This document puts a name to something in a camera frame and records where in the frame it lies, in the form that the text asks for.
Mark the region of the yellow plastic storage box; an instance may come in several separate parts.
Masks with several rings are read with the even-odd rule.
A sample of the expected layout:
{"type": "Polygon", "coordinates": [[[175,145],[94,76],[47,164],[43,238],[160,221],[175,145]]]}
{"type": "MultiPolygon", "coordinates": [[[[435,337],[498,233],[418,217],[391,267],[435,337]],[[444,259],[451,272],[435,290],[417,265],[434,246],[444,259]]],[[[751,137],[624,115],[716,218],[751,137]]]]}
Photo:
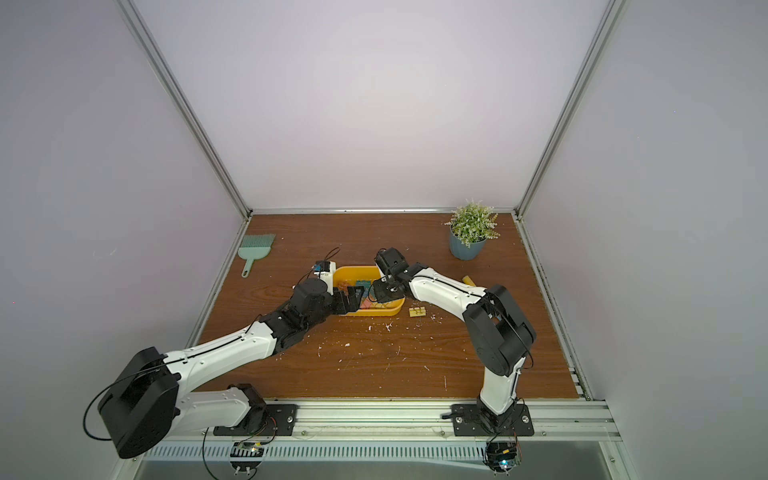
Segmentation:
{"type": "Polygon", "coordinates": [[[373,282],[382,277],[377,266],[344,266],[336,270],[333,286],[347,293],[348,287],[362,287],[362,300],[354,312],[345,313],[347,317],[389,317],[400,312],[405,300],[379,302],[373,290],[373,282]]]}

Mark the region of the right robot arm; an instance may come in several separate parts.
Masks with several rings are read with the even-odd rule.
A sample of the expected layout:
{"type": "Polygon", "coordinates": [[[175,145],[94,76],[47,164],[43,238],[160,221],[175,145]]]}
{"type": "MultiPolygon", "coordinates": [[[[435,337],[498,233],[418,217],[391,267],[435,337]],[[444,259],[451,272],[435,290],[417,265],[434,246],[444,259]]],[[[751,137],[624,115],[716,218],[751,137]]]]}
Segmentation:
{"type": "Polygon", "coordinates": [[[373,283],[374,298],[410,298],[436,306],[463,321],[483,364],[479,405],[501,417],[516,403],[516,388],[537,334],[511,293],[502,285],[473,287],[431,267],[410,264],[395,248],[381,250],[375,263],[382,277],[373,283]]]}

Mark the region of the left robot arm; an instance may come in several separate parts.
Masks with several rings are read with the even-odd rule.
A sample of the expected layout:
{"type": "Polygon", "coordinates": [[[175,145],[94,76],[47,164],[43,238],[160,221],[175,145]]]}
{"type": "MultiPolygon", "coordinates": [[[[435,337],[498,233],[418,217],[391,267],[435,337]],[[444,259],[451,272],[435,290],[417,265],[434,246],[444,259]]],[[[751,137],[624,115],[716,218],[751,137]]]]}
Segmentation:
{"type": "Polygon", "coordinates": [[[154,347],[138,352],[98,404],[118,456],[137,457],[172,433],[266,433],[273,423],[254,387],[241,383],[202,392],[200,386],[287,350],[332,315],[357,311],[365,293],[361,286],[339,289],[312,278],[276,310],[229,335],[165,354],[154,347]]]}

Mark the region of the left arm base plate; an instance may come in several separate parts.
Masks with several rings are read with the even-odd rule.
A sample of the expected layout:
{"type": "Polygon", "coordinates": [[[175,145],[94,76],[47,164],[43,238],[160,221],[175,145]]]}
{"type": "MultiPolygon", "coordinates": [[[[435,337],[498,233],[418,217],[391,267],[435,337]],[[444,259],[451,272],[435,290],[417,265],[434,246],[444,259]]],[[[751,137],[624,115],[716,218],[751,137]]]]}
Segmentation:
{"type": "Polygon", "coordinates": [[[267,404],[249,411],[235,426],[217,426],[214,436],[230,437],[288,437],[293,434],[297,420],[297,404],[267,404]]]}

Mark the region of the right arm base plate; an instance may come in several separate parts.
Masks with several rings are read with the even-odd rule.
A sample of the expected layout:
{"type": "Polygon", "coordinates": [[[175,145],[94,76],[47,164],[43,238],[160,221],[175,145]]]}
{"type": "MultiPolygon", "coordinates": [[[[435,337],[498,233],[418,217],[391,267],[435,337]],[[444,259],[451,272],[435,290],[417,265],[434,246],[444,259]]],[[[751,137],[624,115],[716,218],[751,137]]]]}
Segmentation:
{"type": "Polygon", "coordinates": [[[482,403],[453,404],[448,413],[441,415],[450,420],[455,436],[522,436],[535,434],[532,416],[525,403],[514,402],[504,413],[495,414],[482,403]]]}

